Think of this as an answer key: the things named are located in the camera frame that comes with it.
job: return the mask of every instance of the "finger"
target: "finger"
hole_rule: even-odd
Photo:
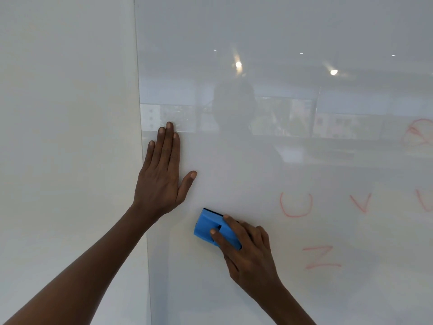
[[[155,149],[153,151],[152,161],[150,162],[150,166],[152,168],[156,168],[159,164],[159,159],[161,158],[162,145],[164,143],[165,138],[165,128],[160,127],[158,130],[158,137],[156,139]]]
[[[173,146],[171,148],[170,162],[168,170],[179,178],[179,163],[181,161],[181,139],[178,133],[173,134]]]
[[[177,198],[176,198],[177,205],[182,203],[187,197],[189,188],[191,187],[196,176],[197,176],[197,172],[195,171],[191,171],[186,176],[184,176],[181,182],[181,186],[177,190]]]
[[[159,165],[168,168],[168,162],[170,161],[171,146],[173,144],[173,123],[167,122],[165,126],[165,138],[162,144],[161,158]]]
[[[229,225],[229,227],[233,230],[233,232],[236,234],[236,237],[238,237],[238,240],[240,241],[243,248],[251,248],[254,246],[251,238],[249,238],[248,233],[246,232],[245,228],[242,227],[235,219],[230,217],[228,214],[224,215],[224,221]]]
[[[234,263],[234,265],[238,264],[241,260],[241,255],[239,251],[237,251],[233,245],[231,245],[228,240],[224,238],[224,236],[215,229],[210,230],[210,235],[212,239],[218,244],[220,250],[224,255],[230,258],[230,260]]]
[[[260,230],[256,227],[252,226],[248,222],[245,221],[239,221],[239,224],[245,228],[248,235],[252,238],[252,241],[258,248],[263,248],[263,240],[262,240],[262,234],[260,233]]]
[[[153,150],[155,149],[155,141],[149,141],[147,145],[146,157],[144,159],[142,171],[146,171],[149,168],[150,162],[152,161]]]
[[[257,226],[257,229],[260,231],[260,234],[262,235],[263,244],[268,250],[271,250],[271,244],[269,243],[268,233],[266,232],[266,230],[264,230],[262,226]]]
[[[228,256],[224,254],[224,260],[227,263],[227,268],[229,268],[229,274],[231,279],[233,279],[235,282],[239,279],[239,270],[237,269],[236,265],[233,263],[233,261],[230,260]]]

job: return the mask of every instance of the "whiteboard eraser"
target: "whiteboard eraser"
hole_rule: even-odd
[[[197,223],[195,224],[194,235],[201,238],[202,240],[218,246],[218,244],[210,235],[210,230],[212,228],[219,231],[235,249],[241,249],[242,245],[240,241],[236,237],[236,234],[233,232],[233,230],[231,230],[229,225],[224,221],[223,216],[211,210],[203,209],[200,213]]]

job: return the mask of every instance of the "hand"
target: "hand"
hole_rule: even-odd
[[[229,215],[224,215],[224,220],[242,244],[242,249],[237,251],[219,232],[210,231],[224,254],[230,277],[265,308],[277,292],[285,290],[271,254],[268,233],[261,226],[238,223]]]
[[[156,144],[149,142],[143,167],[138,175],[133,207],[145,212],[152,223],[182,203],[197,172],[189,172],[179,186],[181,141],[173,123],[158,130]]]

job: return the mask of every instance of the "forearm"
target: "forearm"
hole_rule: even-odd
[[[260,306],[277,325],[316,325],[284,286]]]
[[[108,285],[152,225],[133,207],[5,325],[89,324]]]

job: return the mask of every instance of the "white wall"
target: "white wall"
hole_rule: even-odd
[[[133,0],[0,0],[0,323],[101,237],[142,163]],[[94,324],[143,324],[139,243]]]

